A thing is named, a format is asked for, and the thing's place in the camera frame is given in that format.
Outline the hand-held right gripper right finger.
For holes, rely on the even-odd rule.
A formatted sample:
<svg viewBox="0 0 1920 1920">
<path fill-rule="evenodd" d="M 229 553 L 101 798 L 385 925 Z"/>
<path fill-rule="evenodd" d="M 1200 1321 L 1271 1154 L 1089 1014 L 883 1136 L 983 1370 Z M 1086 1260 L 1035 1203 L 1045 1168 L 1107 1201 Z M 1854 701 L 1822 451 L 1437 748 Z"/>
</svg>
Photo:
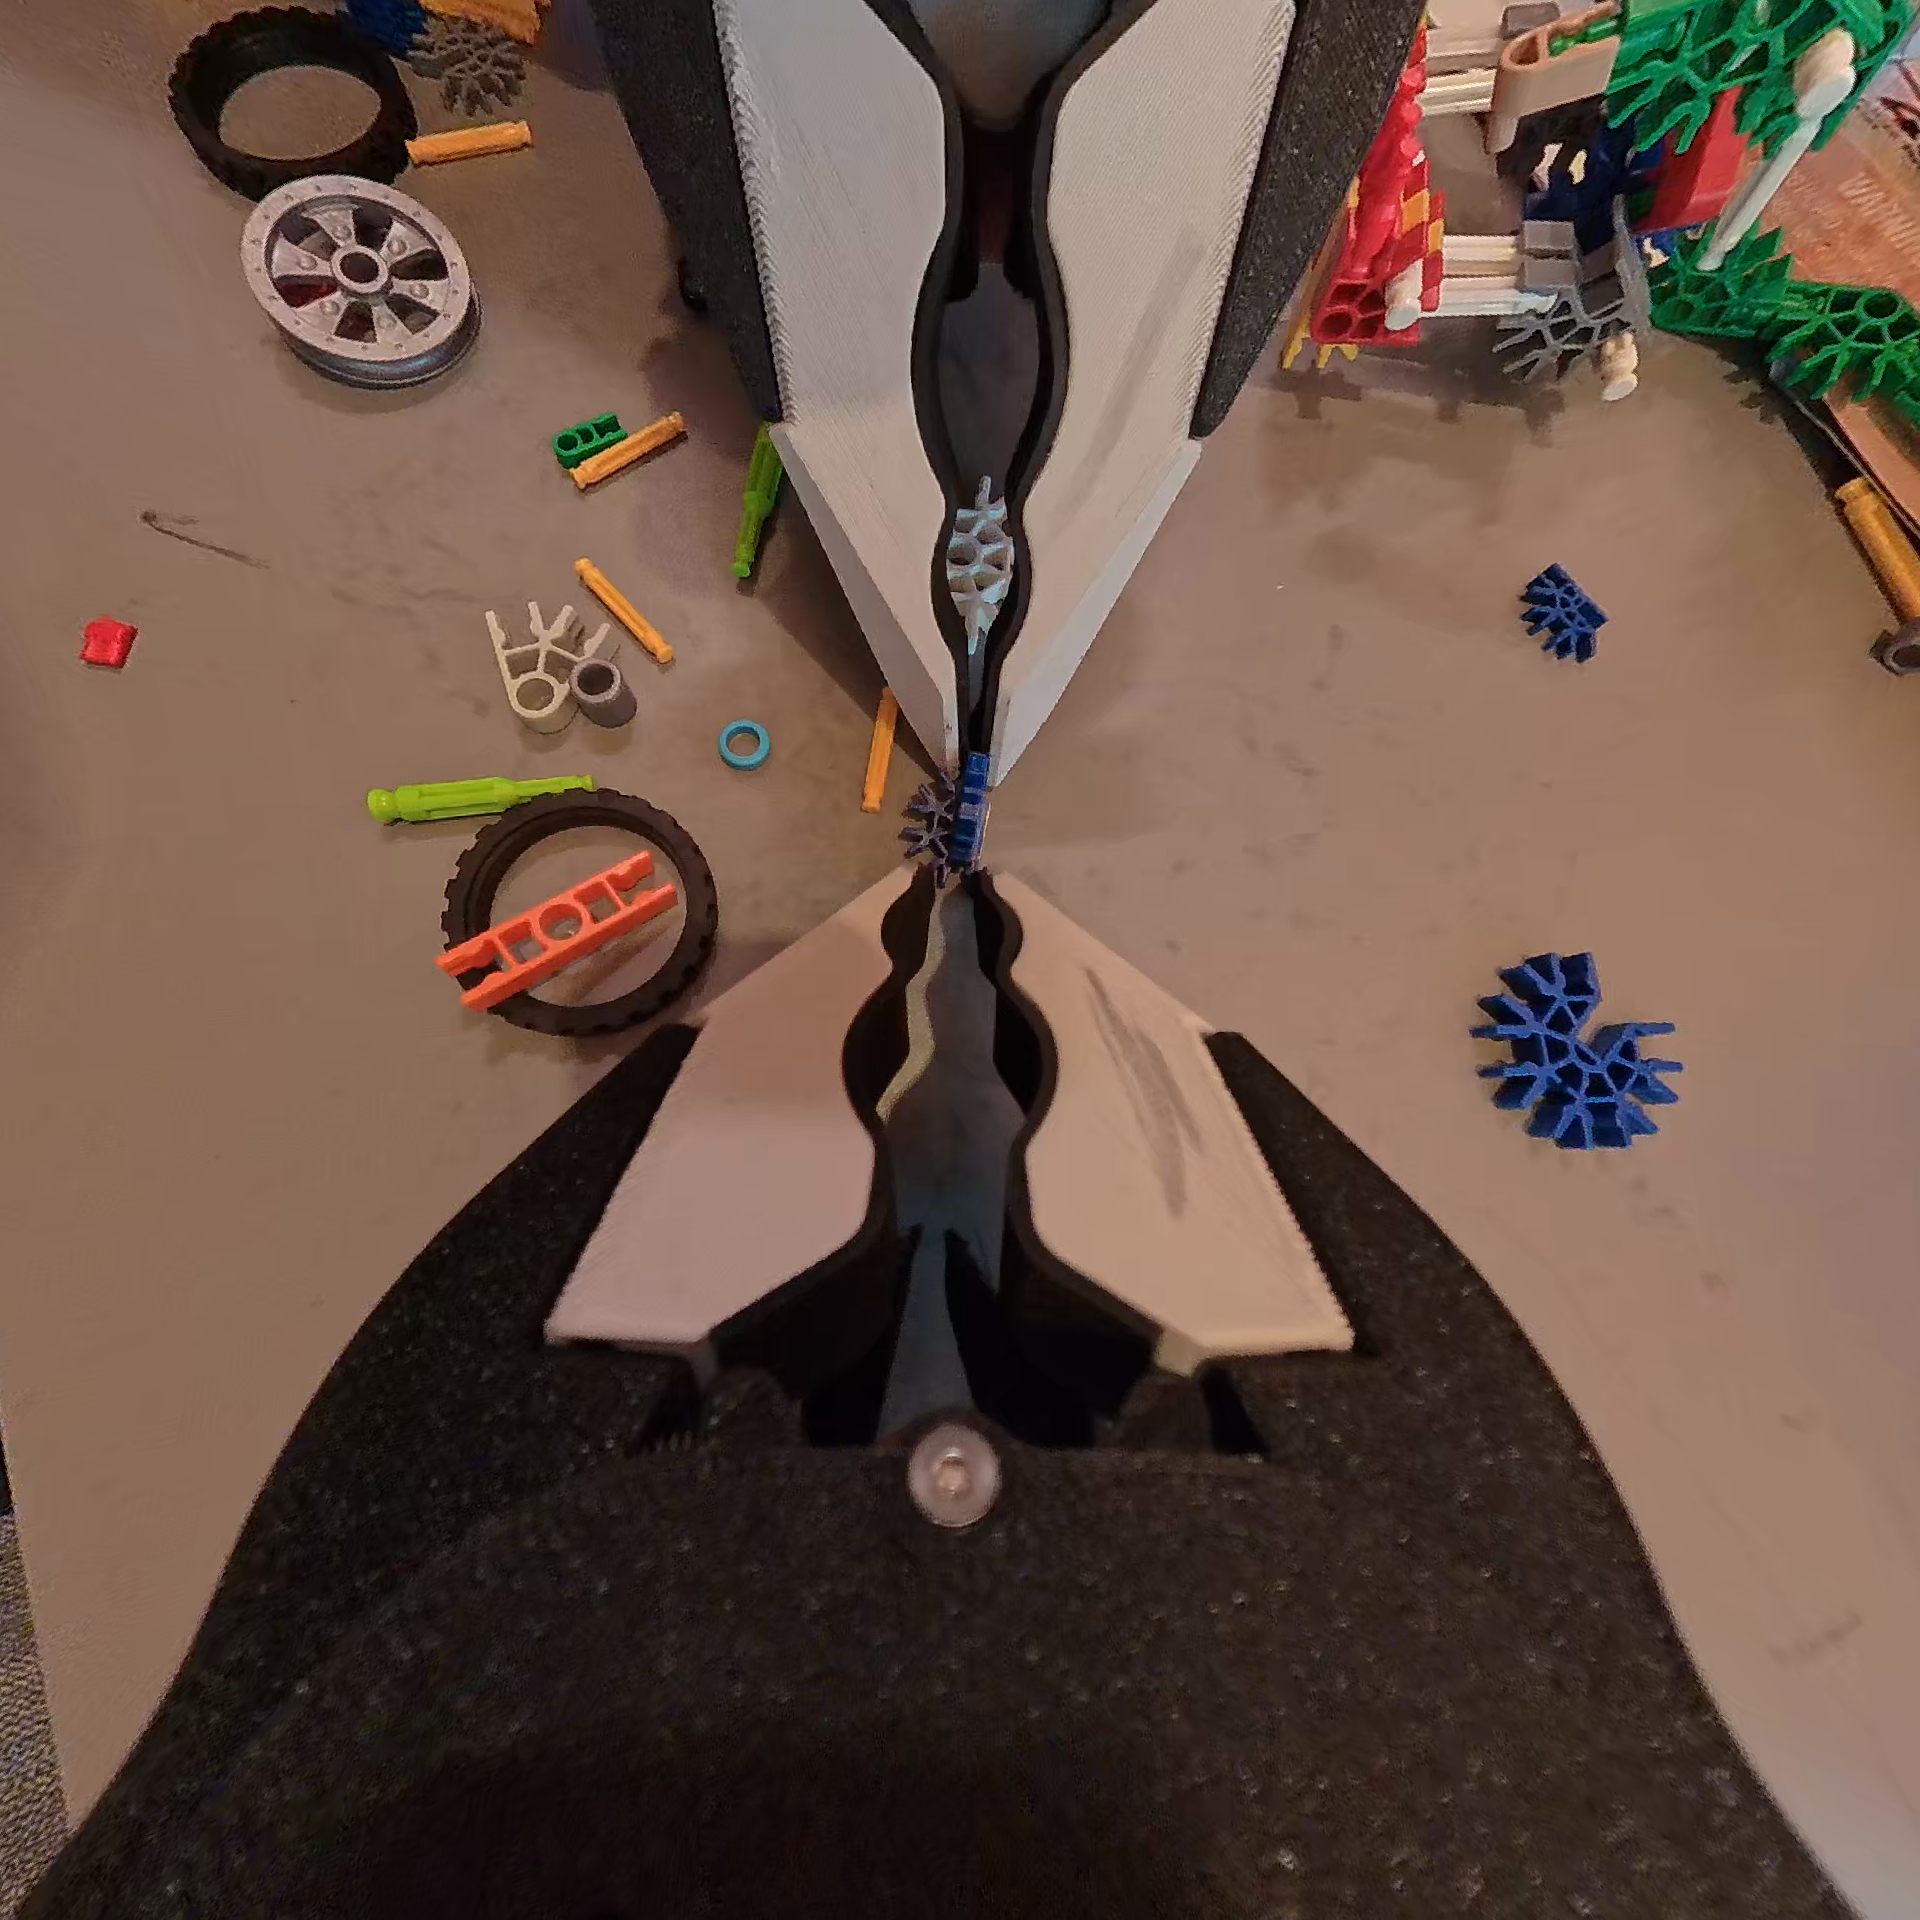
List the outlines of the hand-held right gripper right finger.
<svg viewBox="0 0 1920 1920">
<path fill-rule="evenodd" d="M 1022 881 L 975 877 L 975 934 L 1022 1108 L 998 1276 L 1025 1352 L 1067 1379 L 1346 1353 L 1213 1028 Z"/>
</svg>

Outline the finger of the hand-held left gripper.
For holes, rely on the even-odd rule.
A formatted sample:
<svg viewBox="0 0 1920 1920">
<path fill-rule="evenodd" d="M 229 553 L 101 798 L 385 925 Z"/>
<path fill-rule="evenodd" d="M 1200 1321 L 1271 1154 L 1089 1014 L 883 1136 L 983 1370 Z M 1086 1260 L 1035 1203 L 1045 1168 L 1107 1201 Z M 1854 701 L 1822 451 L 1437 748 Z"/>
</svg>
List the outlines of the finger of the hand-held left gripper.
<svg viewBox="0 0 1920 1920">
<path fill-rule="evenodd" d="M 1058 90 L 1041 212 L 1062 398 L 1019 491 L 1023 611 L 994 643 L 994 784 L 1197 461 L 1192 410 L 1291 27 L 1289 3 L 1128 8 Z"/>
<path fill-rule="evenodd" d="M 933 590 L 951 510 L 920 433 L 920 296 L 947 226 L 946 117 L 904 24 L 719 3 L 717 53 L 777 376 L 771 438 L 902 720 L 962 756 Z"/>
</svg>

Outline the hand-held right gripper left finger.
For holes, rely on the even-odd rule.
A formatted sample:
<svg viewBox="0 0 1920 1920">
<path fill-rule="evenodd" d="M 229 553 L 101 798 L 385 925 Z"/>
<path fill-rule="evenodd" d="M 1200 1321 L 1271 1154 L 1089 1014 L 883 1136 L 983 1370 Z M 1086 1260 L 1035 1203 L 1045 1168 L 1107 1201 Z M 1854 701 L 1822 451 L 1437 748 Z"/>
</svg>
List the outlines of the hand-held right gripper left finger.
<svg viewBox="0 0 1920 1920">
<path fill-rule="evenodd" d="M 933 875 L 898 869 L 711 1000 L 545 1316 L 699 1370 L 826 1380 L 888 1329 L 881 1100 L 929 1056 L 907 990 Z"/>
</svg>

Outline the lime green plastic rod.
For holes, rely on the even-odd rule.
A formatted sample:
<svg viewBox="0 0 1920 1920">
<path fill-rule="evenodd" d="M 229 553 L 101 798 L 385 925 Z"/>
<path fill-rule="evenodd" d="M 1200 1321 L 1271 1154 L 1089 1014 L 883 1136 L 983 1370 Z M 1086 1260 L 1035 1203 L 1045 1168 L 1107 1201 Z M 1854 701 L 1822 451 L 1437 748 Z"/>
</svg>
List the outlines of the lime green plastic rod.
<svg viewBox="0 0 1920 1920">
<path fill-rule="evenodd" d="M 458 781 L 371 786 L 367 816 L 377 826 L 435 826 L 466 818 L 493 818 L 517 804 L 597 792 L 586 774 L 557 778 L 473 778 Z"/>
<path fill-rule="evenodd" d="M 765 524 L 777 510 L 781 484 L 783 461 L 774 443 L 771 425 L 759 422 L 747 477 L 741 491 L 735 540 L 728 562 L 737 584 L 747 584 L 754 576 Z"/>
</svg>

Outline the multicoloured construction toy model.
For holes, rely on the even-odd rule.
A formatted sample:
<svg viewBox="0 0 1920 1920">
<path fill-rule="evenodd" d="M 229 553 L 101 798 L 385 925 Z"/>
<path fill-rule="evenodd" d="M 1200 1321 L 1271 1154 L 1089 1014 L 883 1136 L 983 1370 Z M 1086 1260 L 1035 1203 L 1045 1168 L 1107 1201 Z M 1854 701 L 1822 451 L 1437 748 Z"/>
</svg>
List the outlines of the multicoloured construction toy model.
<svg viewBox="0 0 1920 1920">
<path fill-rule="evenodd" d="M 1762 347 L 1793 392 L 1877 401 L 1915 425 L 1913 300 L 1798 278 L 1759 226 L 1913 36 L 1915 5 L 1520 5 L 1498 38 L 1442 56 L 1432 75 L 1418 27 L 1282 361 L 1309 346 L 1322 366 L 1478 318 L 1498 322 L 1510 378 L 1560 378 L 1586 357 L 1623 398 L 1641 336 L 1664 330 Z M 1554 153 L 1515 234 L 1447 229 L 1424 152 L 1447 113 L 1480 114 L 1490 155 L 1547 122 Z"/>
</svg>

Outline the black rubber tyre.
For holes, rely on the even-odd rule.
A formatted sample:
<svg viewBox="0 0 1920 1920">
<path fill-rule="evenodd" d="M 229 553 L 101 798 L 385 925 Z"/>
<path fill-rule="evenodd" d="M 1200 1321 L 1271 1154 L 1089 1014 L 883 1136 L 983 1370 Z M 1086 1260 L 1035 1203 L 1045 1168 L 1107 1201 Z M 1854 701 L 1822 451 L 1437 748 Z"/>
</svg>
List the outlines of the black rubber tyre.
<svg viewBox="0 0 1920 1920">
<path fill-rule="evenodd" d="M 269 157 L 221 134 L 232 94 L 269 73 L 314 67 L 363 83 L 375 94 L 366 130 L 336 152 Z M 334 14 L 309 8 L 259 8 L 213 24 L 182 50 L 168 75 L 174 120 L 202 166 L 247 201 L 311 176 L 358 176 L 382 186 L 409 164 L 416 107 L 395 62 Z"/>
<path fill-rule="evenodd" d="M 539 1003 L 493 1014 L 530 1033 L 565 1040 L 624 1033 L 675 1005 L 699 982 L 713 957 L 717 932 L 713 873 L 691 836 L 674 816 L 651 802 L 599 789 L 589 795 L 573 793 L 509 806 L 495 822 L 479 829 L 455 865 L 445 889 L 440 917 L 445 948 L 438 962 L 453 961 L 448 940 L 470 940 L 477 932 L 479 913 L 493 904 L 497 884 L 514 862 L 552 836 L 584 829 L 622 832 L 629 842 L 645 842 L 666 853 L 687 883 L 687 918 L 662 972 L 646 987 L 624 995 L 609 1005 L 559 1012 Z M 514 1000 L 520 996 L 520 987 L 509 977 L 495 977 L 488 993 L 474 996 L 477 1010 L 483 1012 L 497 995 Z"/>
</svg>

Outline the orange ladder connector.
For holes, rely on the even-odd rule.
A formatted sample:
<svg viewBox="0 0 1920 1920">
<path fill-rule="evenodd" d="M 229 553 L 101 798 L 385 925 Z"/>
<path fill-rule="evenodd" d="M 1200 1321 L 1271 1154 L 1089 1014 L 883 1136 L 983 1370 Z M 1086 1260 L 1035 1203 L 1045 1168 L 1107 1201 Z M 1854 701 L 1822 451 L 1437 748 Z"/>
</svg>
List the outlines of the orange ladder connector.
<svg viewBox="0 0 1920 1920">
<path fill-rule="evenodd" d="M 453 961 L 438 968 L 470 1010 L 495 977 L 520 996 L 493 996 L 493 1014 L 597 1010 L 662 972 L 686 918 L 687 883 L 666 853 L 614 832 L 565 832 L 509 867 L 477 932 L 448 940 Z"/>
</svg>

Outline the white snowflake connector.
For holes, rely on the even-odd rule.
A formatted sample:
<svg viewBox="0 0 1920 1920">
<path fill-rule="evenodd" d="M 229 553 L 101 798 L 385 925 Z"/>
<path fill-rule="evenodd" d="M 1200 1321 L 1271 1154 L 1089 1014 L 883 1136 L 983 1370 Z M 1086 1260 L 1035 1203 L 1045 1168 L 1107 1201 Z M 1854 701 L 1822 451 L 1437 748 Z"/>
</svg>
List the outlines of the white snowflake connector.
<svg viewBox="0 0 1920 1920">
<path fill-rule="evenodd" d="M 1008 507 L 991 476 L 983 473 L 971 501 L 952 510 L 943 550 L 946 590 L 962 624 L 969 658 L 977 656 L 981 643 L 990 636 L 1015 571 L 1017 548 Z"/>
</svg>

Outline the dark grey snowflake connector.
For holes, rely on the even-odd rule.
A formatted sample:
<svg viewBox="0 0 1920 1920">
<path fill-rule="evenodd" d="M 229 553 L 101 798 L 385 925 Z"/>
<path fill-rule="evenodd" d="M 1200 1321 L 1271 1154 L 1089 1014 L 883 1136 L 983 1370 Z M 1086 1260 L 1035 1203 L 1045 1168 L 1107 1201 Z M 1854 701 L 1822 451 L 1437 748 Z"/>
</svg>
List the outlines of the dark grey snowflake connector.
<svg viewBox="0 0 1920 1920">
<path fill-rule="evenodd" d="M 523 43 L 483 20 L 430 17 L 405 60 L 419 81 L 438 83 L 449 113 L 506 110 L 523 91 Z"/>
</svg>

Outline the large blue snowflake connector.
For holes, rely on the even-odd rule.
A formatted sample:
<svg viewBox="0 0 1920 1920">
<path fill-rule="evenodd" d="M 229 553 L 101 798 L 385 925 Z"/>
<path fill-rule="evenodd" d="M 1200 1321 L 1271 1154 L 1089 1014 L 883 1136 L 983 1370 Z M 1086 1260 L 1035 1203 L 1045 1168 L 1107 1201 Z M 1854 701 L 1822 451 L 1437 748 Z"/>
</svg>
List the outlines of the large blue snowflake connector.
<svg viewBox="0 0 1920 1920">
<path fill-rule="evenodd" d="M 1681 1065 L 1645 1052 L 1671 1024 L 1595 1024 L 1599 972 L 1593 953 L 1535 953 L 1498 972 L 1502 993 L 1478 1000 L 1477 1040 L 1506 1050 L 1478 1068 L 1504 1113 L 1527 1136 L 1562 1149 L 1625 1149 L 1658 1132 L 1651 1108 L 1671 1106 Z"/>
</svg>

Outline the red printed toy package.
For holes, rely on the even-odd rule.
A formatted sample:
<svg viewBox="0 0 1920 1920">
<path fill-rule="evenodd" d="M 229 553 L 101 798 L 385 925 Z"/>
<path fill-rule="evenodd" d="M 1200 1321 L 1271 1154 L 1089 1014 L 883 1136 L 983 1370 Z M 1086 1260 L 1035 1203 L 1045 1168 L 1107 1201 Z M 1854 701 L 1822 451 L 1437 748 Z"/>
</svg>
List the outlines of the red printed toy package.
<svg viewBox="0 0 1920 1920">
<path fill-rule="evenodd" d="M 1918 58 L 1887 60 L 1831 142 L 1805 155 L 1767 211 L 1791 277 L 1857 290 L 1863 336 L 1823 404 L 1902 517 L 1918 517 L 1915 350 L 1873 372 L 1881 338 L 1918 308 Z"/>
</svg>

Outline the white triangular connector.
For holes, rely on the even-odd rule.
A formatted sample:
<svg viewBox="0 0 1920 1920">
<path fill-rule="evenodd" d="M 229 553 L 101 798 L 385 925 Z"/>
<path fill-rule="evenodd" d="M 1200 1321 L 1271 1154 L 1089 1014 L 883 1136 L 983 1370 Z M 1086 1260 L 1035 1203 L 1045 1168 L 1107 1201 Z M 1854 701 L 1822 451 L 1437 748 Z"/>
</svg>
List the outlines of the white triangular connector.
<svg viewBox="0 0 1920 1920">
<path fill-rule="evenodd" d="M 606 656 L 609 646 L 609 624 L 586 633 L 571 605 L 542 616 L 537 604 L 528 604 L 526 633 L 509 633 L 488 611 L 486 636 L 512 715 L 542 737 L 565 731 L 575 718 L 573 667 Z"/>
</svg>

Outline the silver wheel hub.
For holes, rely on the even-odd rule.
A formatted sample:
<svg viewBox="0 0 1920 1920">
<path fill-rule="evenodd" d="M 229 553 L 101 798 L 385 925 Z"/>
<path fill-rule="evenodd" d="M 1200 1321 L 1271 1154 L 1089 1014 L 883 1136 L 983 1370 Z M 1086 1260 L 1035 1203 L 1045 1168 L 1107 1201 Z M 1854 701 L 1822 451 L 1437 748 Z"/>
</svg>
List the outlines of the silver wheel hub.
<svg viewBox="0 0 1920 1920">
<path fill-rule="evenodd" d="M 247 217 L 239 260 L 289 352 L 361 392 L 424 385 L 481 326 L 458 242 L 385 184 L 311 176 L 274 188 Z"/>
</svg>

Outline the long yellow rod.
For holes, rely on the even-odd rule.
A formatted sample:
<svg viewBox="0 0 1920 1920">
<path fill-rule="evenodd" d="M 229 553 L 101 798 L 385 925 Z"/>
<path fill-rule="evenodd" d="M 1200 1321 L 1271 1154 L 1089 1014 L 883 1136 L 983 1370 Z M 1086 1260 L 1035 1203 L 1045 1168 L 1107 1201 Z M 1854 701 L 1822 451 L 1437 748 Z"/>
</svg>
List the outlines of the long yellow rod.
<svg viewBox="0 0 1920 1920">
<path fill-rule="evenodd" d="M 1883 493 L 1871 481 L 1857 476 L 1840 484 L 1832 499 L 1883 595 L 1899 616 L 1899 624 L 1918 618 L 1918 556 Z"/>
</svg>

